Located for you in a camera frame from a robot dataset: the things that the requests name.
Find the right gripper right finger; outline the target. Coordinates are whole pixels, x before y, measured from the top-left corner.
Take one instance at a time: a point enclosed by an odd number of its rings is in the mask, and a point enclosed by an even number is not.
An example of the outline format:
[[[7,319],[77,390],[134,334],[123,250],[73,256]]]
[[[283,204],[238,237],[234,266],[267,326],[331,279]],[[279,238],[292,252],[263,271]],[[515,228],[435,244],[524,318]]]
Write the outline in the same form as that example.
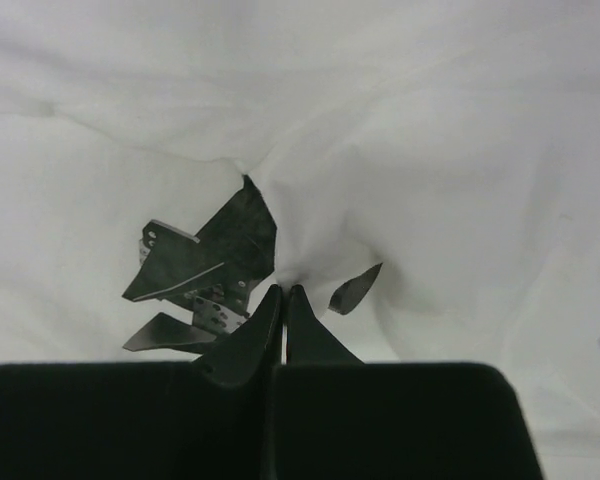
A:
[[[301,285],[289,292],[284,325],[288,364],[363,365],[316,317]]]

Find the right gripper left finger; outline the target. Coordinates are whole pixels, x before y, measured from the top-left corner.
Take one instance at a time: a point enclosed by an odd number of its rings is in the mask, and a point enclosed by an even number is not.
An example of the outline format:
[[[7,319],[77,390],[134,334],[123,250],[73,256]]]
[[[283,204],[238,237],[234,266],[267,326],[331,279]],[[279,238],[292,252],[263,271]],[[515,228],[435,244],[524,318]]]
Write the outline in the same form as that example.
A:
[[[192,363],[193,370],[221,388],[239,389],[279,357],[282,288],[271,286],[254,314],[228,338]]]

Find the white t-shirt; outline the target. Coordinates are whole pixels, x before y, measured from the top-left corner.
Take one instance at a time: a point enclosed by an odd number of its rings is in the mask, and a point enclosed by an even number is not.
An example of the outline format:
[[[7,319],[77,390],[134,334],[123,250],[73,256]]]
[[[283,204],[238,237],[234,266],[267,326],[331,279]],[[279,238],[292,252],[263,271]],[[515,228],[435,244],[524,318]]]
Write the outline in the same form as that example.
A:
[[[600,1],[0,1],[0,361],[114,359],[151,219],[249,174],[373,359],[478,360],[600,458]]]

